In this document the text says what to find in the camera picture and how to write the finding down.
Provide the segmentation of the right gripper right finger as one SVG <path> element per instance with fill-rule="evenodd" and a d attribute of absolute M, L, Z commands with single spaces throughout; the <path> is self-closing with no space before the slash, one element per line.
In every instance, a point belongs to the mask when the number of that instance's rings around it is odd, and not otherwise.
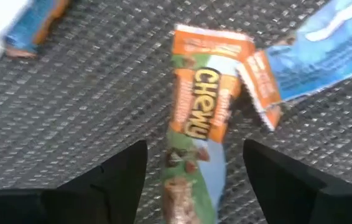
<path fill-rule="evenodd" d="M 243 145 L 249 181 L 269 224 L 305 224 L 324 181 L 311 168 L 253 139 Z"/>

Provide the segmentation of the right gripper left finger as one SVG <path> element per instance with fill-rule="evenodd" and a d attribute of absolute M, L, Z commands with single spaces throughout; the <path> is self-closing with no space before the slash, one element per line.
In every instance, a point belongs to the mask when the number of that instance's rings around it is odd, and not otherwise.
<path fill-rule="evenodd" d="M 92 197 L 90 223 L 133 224 L 144 186 L 147 142 L 139 140 L 59 188 Z"/>

